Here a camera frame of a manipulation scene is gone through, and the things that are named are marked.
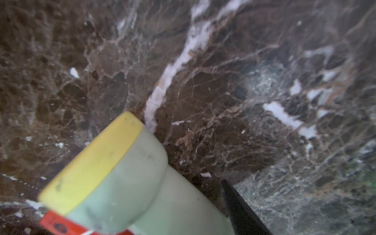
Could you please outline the green flashlight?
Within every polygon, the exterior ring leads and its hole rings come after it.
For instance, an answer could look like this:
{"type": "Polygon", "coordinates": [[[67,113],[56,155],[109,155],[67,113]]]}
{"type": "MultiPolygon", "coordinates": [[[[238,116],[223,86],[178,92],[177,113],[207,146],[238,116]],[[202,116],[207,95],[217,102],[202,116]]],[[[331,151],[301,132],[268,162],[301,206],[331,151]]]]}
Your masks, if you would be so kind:
{"type": "Polygon", "coordinates": [[[132,113],[108,125],[40,192],[58,215],[104,235],[232,235],[230,220],[168,164],[132,113]]]}

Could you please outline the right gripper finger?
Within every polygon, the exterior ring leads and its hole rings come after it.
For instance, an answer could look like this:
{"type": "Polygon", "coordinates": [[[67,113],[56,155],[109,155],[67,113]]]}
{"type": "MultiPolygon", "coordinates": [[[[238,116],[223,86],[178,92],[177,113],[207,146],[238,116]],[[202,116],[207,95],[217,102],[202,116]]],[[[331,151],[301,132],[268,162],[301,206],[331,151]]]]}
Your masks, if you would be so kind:
{"type": "Polygon", "coordinates": [[[227,180],[221,181],[223,198],[236,235],[272,235],[261,219],[227,180]]]}

